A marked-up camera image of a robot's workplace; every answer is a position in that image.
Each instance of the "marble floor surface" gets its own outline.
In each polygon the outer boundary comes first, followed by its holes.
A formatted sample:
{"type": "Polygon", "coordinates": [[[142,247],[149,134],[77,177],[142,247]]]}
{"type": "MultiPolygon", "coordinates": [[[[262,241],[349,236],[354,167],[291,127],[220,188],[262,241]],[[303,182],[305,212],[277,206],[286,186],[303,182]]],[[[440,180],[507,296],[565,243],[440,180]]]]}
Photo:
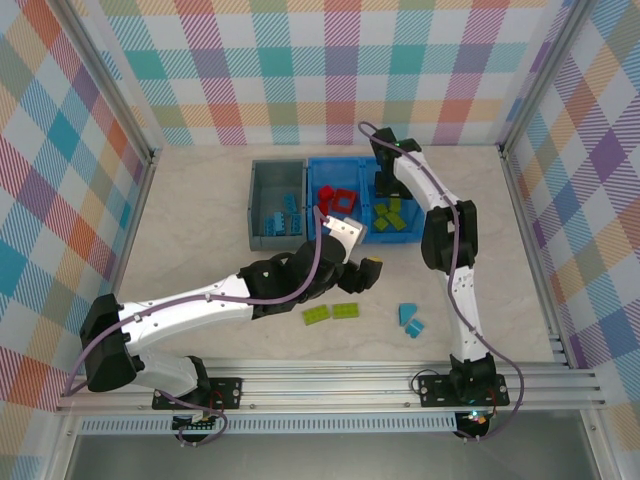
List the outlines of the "marble floor surface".
{"type": "MultiPolygon", "coordinates": [[[[478,208],[478,307],[485,337],[519,361],[553,360],[546,325],[494,147],[425,147],[441,180],[478,208]]],[[[251,161],[318,155],[370,155],[366,146],[168,147],[162,153],[119,293],[151,300],[225,278],[274,252],[251,252],[246,208],[251,161]]],[[[337,287],[292,312],[204,327],[161,348],[204,358],[286,360],[447,360],[451,348],[445,294],[424,265],[419,244],[365,245],[357,262],[384,261],[377,284],[361,295],[337,287]],[[305,326],[301,310],[358,302],[360,318],[305,326]],[[397,323],[399,303],[418,305],[417,339],[397,323]]]]}

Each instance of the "blue bin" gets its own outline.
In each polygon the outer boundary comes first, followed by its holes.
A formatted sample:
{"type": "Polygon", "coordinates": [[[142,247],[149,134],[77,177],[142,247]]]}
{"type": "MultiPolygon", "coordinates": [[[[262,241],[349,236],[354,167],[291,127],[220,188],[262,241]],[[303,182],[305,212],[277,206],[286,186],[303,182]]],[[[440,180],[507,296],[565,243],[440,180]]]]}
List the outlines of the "blue bin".
{"type": "Polygon", "coordinates": [[[389,225],[384,232],[378,232],[373,226],[373,222],[378,218],[373,206],[383,203],[389,208],[388,198],[376,198],[375,178],[376,172],[380,171],[380,165],[376,163],[375,157],[363,159],[365,162],[365,180],[367,186],[367,199],[365,203],[369,210],[369,229],[363,243],[417,243],[422,241],[424,231],[424,212],[414,199],[402,200],[402,210],[400,216],[407,226],[400,232],[389,225]]]}
{"type": "Polygon", "coordinates": [[[365,181],[366,158],[361,157],[312,157],[307,163],[307,238],[316,238],[313,206],[318,204],[318,190],[325,185],[358,192],[358,198],[349,215],[329,210],[332,217],[350,217],[371,226],[371,207],[365,181]]]}
{"type": "Polygon", "coordinates": [[[378,218],[373,206],[389,200],[376,198],[375,175],[380,170],[375,157],[313,157],[309,158],[307,170],[307,236],[316,238],[313,218],[313,206],[318,203],[318,190],[325,185],[333,189],[346,188],[358,192],[353,213],[344,215],[329,211],[331,216],[344,218],[349,216],[367,227],[364,243],[417,243],[422,241],[424,231],[424,212],[415,200],[402,200],[400,216],[407,227],[398,232],[389,225],[384,232],[378,232],[373,222],[378,218]]]}

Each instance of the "blue block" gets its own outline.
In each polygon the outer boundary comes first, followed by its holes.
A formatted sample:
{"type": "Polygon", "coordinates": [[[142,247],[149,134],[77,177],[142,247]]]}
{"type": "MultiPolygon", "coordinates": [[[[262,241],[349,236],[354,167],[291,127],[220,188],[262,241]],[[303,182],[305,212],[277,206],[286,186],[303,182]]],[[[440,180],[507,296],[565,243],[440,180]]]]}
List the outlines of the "blue block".
{"type": "Polygon", "coordinates": [[[291,215],[291,235],[302,235],[302,215],[299,213],[291,215]]]}
{"type": "Polygon", "coordinates": [[[273,218],[267,217],[264,219],[264,236],[273,237],[276,234],[275,227],[273,225],[273,218]]]}
{"type": "Polygon", "coordinates": [[[298,213],[298,207],[296,206],[296,197],[293,196],[293,193],[287,193],[284,196],[284,209],[289,215],[298,213]]]}
{"type": "Polygon", "coordinates": [[[404,331],[407,332],[407,335],[409,335],[411,338],[416,338],[418,335],[420,335],[420,332],[422,332],[423,329],[424,324],[420,320],[416,320],[414,318],[413,320],[411,320],[409,325],[407,325],[407,328],[405,328],[404,331]]]}
{"type": "Polygon", "coordinates": [[[273,214],[273,229],[276,232],[276,235],[284,235],[284,215],[282,212],[276,212],[273,214]]]}
{"type": "Polygon", "coordinates": [[[411,317],[413,317],[418,311],[418,307],[415,303],[401,303],[398,308],[398,317],[400,319],[400,326],[404,327],[411,317]]]}

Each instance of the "black mounting plate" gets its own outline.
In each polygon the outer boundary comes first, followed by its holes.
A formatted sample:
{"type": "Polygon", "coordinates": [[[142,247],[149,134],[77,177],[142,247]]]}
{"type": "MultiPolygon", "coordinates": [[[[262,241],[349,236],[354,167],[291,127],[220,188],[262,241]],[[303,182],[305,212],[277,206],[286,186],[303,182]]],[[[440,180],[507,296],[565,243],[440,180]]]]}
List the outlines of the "black mounting plate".
{"type": "MultiPolygon", "coordinates": [[[[211,400],[214,409],[221,410],[224,407],[225,410],[237,410],[240,408],[240,400],[242,398],[241,378],[209,378],[209,385],[211,386],[211,400]]],[[[151,408],[153,410],[193,410],[193,408],[185,408],[181,405],[169,403],[169,400],[162,395],[153,396],[151,408]]]]}
{"type": "MultiPolygon", "coordinates": [[[[503,375],[496,375],[496,382],[492,388],[496,397],[495,405],[504,407],[509,405],[509,391],[503,375]]],[[[487,392],[487,396],[476,400],[474,403],[462,403],[449,380],[449,375],[420,375],[418,377],[418,392],[420,393],[420,405],[422,407],[493,407],[493,398],[487,392]]]]}

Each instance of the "green block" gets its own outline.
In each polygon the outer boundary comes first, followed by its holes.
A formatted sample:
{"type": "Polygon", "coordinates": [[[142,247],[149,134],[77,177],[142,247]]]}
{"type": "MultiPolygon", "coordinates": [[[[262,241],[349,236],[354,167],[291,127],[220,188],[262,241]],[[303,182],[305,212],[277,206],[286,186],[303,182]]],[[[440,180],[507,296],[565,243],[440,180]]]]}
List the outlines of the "green block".
{"type": "Polygon", "coordinates": [[[379,217],[384,216],[384,214],[386,214],[389,211],[389,209],[384,203],[378,203],[377,205],[374,205],[373,209],[376,211],[379,217]]]}
{"type": "Polygon", "coordinates": [[[339,303],[333,306],[333,318],[358,318],[360,310],[357,303],[339,303]]]}
{"type": "Polygon", "coordinates": [[[373,222],[373,226],[376,227],[376,230],[378,230],[379,232],[384,232],[384,230],[389,226],[389,222],[380,217],[375,222],[373,222]]]}
{"type": "Polygon", "coordinates": [[[331,314],[329,313],[329,307],[326,305],[320,305],[319,307],[310,308],[309,310],[302,312],[302,318],[304,318],[305,325],[309,326],[314,323],[321,322],[322,320],[326,320],[327,318],[331,318],[331,314]]]}
{"type": "Polygon", "coordinates": [[[398,231],[404,230],[407,227],[406,222],[396,212],[389,212],[385,215],[385,217],[387,218],[387,220],[389,220],[389,223],[393,225],[393,227],[398,231]]]}
{"type": "Polygon", "coordinates": [[[402,199],[395,197],[390,198],[389,210],[391,210],[392,212],[400,213],[400,210],[402,210],[402,199]]]}

